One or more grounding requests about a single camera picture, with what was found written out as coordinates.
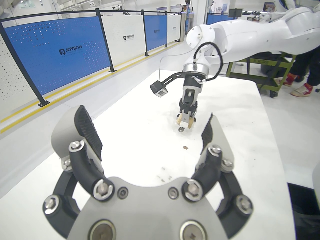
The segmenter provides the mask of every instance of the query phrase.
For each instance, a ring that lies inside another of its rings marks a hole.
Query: red sneaker
[[[312,93],[313,87],[308,83],[303,84],[300,88],[295,89],[290,94],[297,97],[307,97]]]
[[[297,77],[297,75],[293,75],[291,73],[289,73],[287,75],[287,78],[285,79],[285,81],[283,82],[283,85],[284,86],[287,86],[287,87],[291,87],[292,83],[295,81],[295,78]],[[282,78],[279,78],[279,79],[275,79],[275,82],[277,84],[280,84],[281,81],[282,81],[283,77]]]

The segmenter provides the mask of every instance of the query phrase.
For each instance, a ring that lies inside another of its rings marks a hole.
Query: yellow floor line
[[[169,47],[167,47],[167,48],[161,49],[161,50],[159,50],[159,51],[157,51],[157,52],[149,55],[149,57],[151,57],[151,56],[153,56],[153,55],[155,55],[155,54],[158,54],[158,53],[160,53],[160,52],[162,52],[162,51],[164,51],[164,50],[166,50],[166,49],[168,49],[168,48],[170,48],[170,47],[173,47],[173,46],[175,46],[175,45],[176,45],[176,44],[171,45],[171,46],[169,46]],[[109,76],[111,76],[111,75],[113,75],[113,74],[115,74],[115,73],[118,73],[118,72],[120,72],[120,71],[122,71],[122,70],[124,70],[124,69],[126,69],[126,68],[128,68],[128,67],[131,67],[132,65],[137,64],[138,62],[143,61],[143,60],[145,60],[145,59],[144,59],[144,58],[143,58],[143,59],[139,59],[139,60],[137,60],[137,61],[135,61],[135,62],[133,62],[133,63],[125,66],[125,67],[122,67],[122,68],[118,69],[117,71],[115,71],[115,72],[113,72],[113,73],[109,73],[109,74],[107,74],[107,75],[104,75],[103,77],[101,77],[101,78],[99,78],[99,79],[96,79],[96,80],[94,80],[94,81],[92,81],[92,82],[90,82],[90,83],[88,83],[88,84],[86,84],[86,85],[83,85],[82,87],[80,87],[80,88],[78,88],[78,89],[75,89],[75,90],[67,93],[66,95],[63,95],[63,96],[61,96],[61,97],[53,100],[51,103],[49,103],[49,104],[41,107],[40,109],[37,109],[37,110],[35,110],[35,111],[32,111],[31,113],[28,113],[28,114],[26,114],[25,116],[23,116],[23,117],[19,118],[18,120],[14,121],[13,123],[5,126],[4,128],[2,128],[2,129],[0,130],[0,134],[3,134],[5,131],[9,130],[10,128],[14,127],[15,125],[19,124],[20,122],[28,119],[29,117],[35,115],[36,113],[42,111],[43,109],[48,108],[48,107],[52,106],[53,104],[58,103],[59,101],[61,101],[61,100],[65,99],[65,98],[71,96],[72,94],[75,94],[75,93],[77,93],[78,91],[81,91],[81,90],[83,90],[83,89],[85,89],[85,88],[87,88],[87,87],[95,84],[96,82],[99,82],[99,81],[101,81],[101,80],[103,80],[103,79],[105,79],[105,78],[107,78],[107,77],[109,77]]]
[[[152,49],[152,50],[150,50],[149,52],[153,52],[153,51],[155,51],[155,50],[157,50],[157,48]],[[137,58],[140,58],[140,57],[143,57],[143,56],[144,56],[143,54],[142,54],[142,55],[139,55],[139,56],[134,57],[134,58],[132,58],[132,59],[130,59],[130,60],[127,60],[127,61],[125,61],[125,62],[123,62],[123,63],[121,63],[121,64],[118,64],[118,65],[116,65],[116,66],[114,66],[114,67],[118,67],[118,66],[124,65],[125,63],[128,63],[128,62],[130,62],[130,61],[133,61],[134,59],[137,59]],[[51,97],[53,97],[54,95],[57,95],[57,94],[65,91],[65,90],[67,90],[67,89],[72,88],[73,86],[76,86],[76,85],[78,85],[78,84],[80,84],[80,83],[83,83],[83,82],[85,82],[85,81],[87,81],[87,80],[89,80],[89,79],[92,79],[92,78],[94,78],[94,77],[96,77],[96,76],[98,76],[98,75],[100,75],[100,74],[102,74],[102,73],[104,73],[104,72],[109,71],[109,70],[110,70],[110,68],[109,68],[109,69],[105,69],[105,70],[103,70],[103,71],[100,71],[100,72],[96,73],[95,75],[86,77],[85,79],[83,79],[83,80],[81,80],[81,81],[77,81],[77,82],[75,82],[75,83],[73,83],[73,84],[71,84],[71,85],[68,85],[68,86],[64,87],[63,89],[60,89],[60,90],[58,90],[58,91],[55,91],[54,93],[52,93],[52,94],[50,94],[50,95],[47,95],[47,96],[44,95],[44,98],[45,98],[45,99],[46,99],[46,98],[51,98]],[[17,114],[19,114],[19,113],[21,113],[21,112],[29,109],[30,107],[32,107],[32,106],[34,106],[34,105],[38,105],[39,103],[40,103],[39,101],[36,101],[36,102],[34,102],[34,103],[31,103],[30,105],[28,105],[28,106],[26,106],[26,107],[23,107],[22,109],[20,109],[20,110],[14,112],[14,113],[8,115],[7,117],[1,119],[1,120],[0,120],[0,123],[3,123],[4,121],[6,121],[6,120],[8,120],[8,119],[10,119],[10,118],[12,118],[12,117],[14,117],[14,116],[16,116]]]

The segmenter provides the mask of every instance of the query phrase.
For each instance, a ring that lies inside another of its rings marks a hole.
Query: black cable
[[[193,55],[193,64],[196,63],[197,53],[198,53],[199,50],[200,50],[203,46],[205,46],[205,45],[211,45],[211,46],[213,46],[213,47],[216,49],[216,51],[217,51],[217,53],[218,53],[218,56],[219,56],[219,58],[220,58],[220,67],[219,67],[217,73],[216,73],[212,78],[210,78],[210,79],[205,79],[205,81],[211,81],[211,80],[214,80],[216,77],[218,77],[218,75],[220,74],[220,72],[221,72],[221,70],[222,70],[222,67],[223,67],[223,59],[222,59],[222,55],[221,55],[220,49],[219,49],[219,47],[218,47],[215,43],[213,43],[213,42],[205,42],[205,43],[202,43],[202,44],[197,48],[197,50],[195,51],[195,53],[194,53],[194,55]]]

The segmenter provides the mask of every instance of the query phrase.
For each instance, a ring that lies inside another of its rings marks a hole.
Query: green metal cart
[[[289,62],[285,57],[290,57],[292,60]],[[267,57],[259,56],[259,54],[253,55],[249,58],[239,60],[237,62],[245,62],[247,63],[247,74],[243,73],[237,73],[232,72],[233,64],[236,62],[230,62],[228,65],[228,69],[226,71],[226,77],[230,78],[236,78],[236,79],[244,79],[244,80],[250,80],[254,81],[257,84],[257,87],[259,90],[269,90],[270,91],[270,97],[274,98],[278,96],[278,92],[283,85],[283,82],[285,81],[290,68],[292,67],[296,56],[295,55],[288,55],[286,53],[281,53],[281,55],[277,58],[277,60],[270,60]],[[250,63],[257,63],[261,65],[268,65],[268,66],[274,66],[273,72],[267,76],[257,76],[257,75],[251,75],[250,74]],[[283,76],[283,79],[281,80],[280,84],[278,85],[274,77],[278,71],[278,68],[286,68],[285,74]]]

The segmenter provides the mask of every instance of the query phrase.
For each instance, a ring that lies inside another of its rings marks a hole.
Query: black pants
[[[290,73],[298,76],[305,76],[306,69],[309,66],[310,74],[307,83],[310,86],[320,84],[320,46],[300,55],[297,55]]]

